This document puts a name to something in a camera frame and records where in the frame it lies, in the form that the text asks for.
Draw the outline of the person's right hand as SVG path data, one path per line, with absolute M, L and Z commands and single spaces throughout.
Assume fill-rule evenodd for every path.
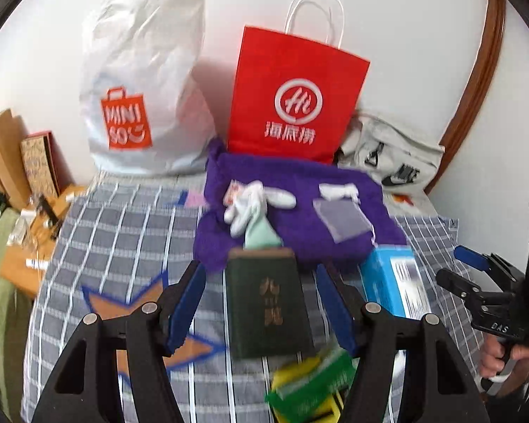
M 480 350 L 480 376 L 482 378 L 489 379 L 505 368 L 504 346 L 498 337 L 485 334 Z M 529 375 L 529 347 L 515 345 L 511 349 L 510 359 L 515 362 L 510 377 L 525 380 Z

